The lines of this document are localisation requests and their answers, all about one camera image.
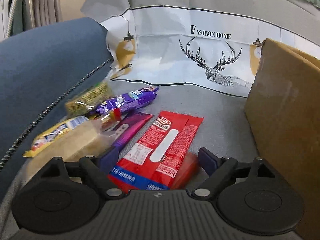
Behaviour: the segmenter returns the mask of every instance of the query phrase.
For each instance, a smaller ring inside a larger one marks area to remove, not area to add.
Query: white oval on red package
[[[171,124],[171,122],[170,122],[168,119],[166,119],[166,118],[164,118],[164,117],[161,117],[161,116],[159,116],[159,117],[157,118],[157,120],[158,120],[160,123],[164,124],[164,125]]]

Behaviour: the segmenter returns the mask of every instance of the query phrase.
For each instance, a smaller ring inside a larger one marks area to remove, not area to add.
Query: silver screw
[[[118,197],[122,194],[122,190],[118,188],[111,188],[107,190],[107,195],[110,197]]]
[[[207,197],[210,195],[210,190],[208,190],[206,188],[198,188],[195,190],[195,194],[198,197]]]

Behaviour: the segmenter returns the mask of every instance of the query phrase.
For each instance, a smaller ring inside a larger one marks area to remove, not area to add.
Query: ribbed black plastic surface
[[[90,223],[54,236],[21,229],[12,240],[302,240],[294,232],[254,236],[229,226],[207,201],[190,198],[184,190],[131,191],[109,201]]]

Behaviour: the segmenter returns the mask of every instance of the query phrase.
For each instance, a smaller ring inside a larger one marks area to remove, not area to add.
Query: barcode
[[[88,121],[89,119],[84,117],[84,116],[78,116],[73,120],[70,120],[67,125],[68,127],[70,127],[71,129],[76,128],[78,125],[82,124],[85,121]]]

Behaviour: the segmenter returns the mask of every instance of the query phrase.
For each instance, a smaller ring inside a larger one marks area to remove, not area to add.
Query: purple snack package
[[[105,114],[110,110],[119,108],[121,113],[138,109],[151,103],[156,98],[159,86],[145,87],[118,97],[110,98],[99,104],[90,114]]]
[[[112,144],[119,152],[126,146],[132,137],[153,117],[153,114],[145,114],[132,111],[113,129],[117,139]]]

